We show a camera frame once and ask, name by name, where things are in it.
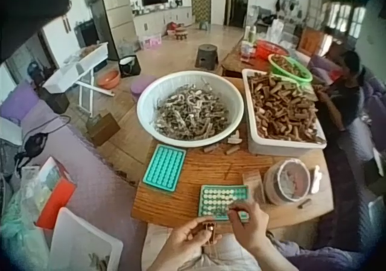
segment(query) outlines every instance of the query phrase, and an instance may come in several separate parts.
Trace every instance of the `black bag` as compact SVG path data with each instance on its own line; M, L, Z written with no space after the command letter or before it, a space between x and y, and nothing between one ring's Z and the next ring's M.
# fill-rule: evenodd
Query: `black bag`
M121 78L137 76L141 73L141 66L136 55L125 56L119 60Z

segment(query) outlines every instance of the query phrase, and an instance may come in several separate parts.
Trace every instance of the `purple stool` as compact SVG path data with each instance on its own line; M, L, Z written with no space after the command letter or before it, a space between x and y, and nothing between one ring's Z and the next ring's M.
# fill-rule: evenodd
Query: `purple stool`
M135 78L135 80L131 83L130 90L131 95L133 96L133 99L135 102L138 102L139 97L141 96L142 92L152 84L156 79L155 76L152 75L140 75Z

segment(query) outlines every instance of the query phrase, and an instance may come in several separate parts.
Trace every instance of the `orange plastic basin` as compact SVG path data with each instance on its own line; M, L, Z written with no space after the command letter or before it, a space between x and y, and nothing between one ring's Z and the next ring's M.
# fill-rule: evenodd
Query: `orange plastic basin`
M110 90L117 87L120 79L121 79L121 73L119 73L119 71L117 70L114 70L102 76L98 80L98 86L104 89Z
M282 56L289 56L289 52L275 43L267 42L266 40L258 40L256 45L256 57L268 61L268 56L271 54L278 54Z

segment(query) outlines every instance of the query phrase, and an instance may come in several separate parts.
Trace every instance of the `plastic bag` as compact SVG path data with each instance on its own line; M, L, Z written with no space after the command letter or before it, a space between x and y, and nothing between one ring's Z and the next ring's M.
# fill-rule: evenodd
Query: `plastic bag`
M28 167L22 172L21 188L10 200L1 220L2 248L11 261L22 270L46 270L49 250L43 233L34 225L39 211L31 203L39 167Z

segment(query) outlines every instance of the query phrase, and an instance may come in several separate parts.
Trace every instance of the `wooden table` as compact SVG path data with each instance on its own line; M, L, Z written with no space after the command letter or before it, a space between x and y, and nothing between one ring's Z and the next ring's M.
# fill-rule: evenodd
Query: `wooden table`
M224 77L242 78L241 71L243 69L254 69L265 72L271 69L270 63L261 58L250 59L248 63L240 61L240 47L241 40L221 62Z
M241 79L229 78L243 94ZM285 159L278 156L252 155L248 152L247 125L242 122L240 136L243 139L241 149L226 156L224 151L229 145L222 145L212 153L203 153L200 148L190 148L185 157L177 189L173 193L158 190L140 182L134 200L131 216L155 225L177 227L195 218L198 212L199 194L202 185L241 185L242 174L259 170L261 175L277 161ZM149 163L158 144L153 140L147 157ZM304 209L298 209L300 203L284 206L271 204L261 208L270 215L269 229L289 226L319 217L334 209L330 177L322 150L311 150L300 158L308 168L320 166L323 178L320 191L309 196L312 203ZM228 222L218 224L218 232L232 232Z

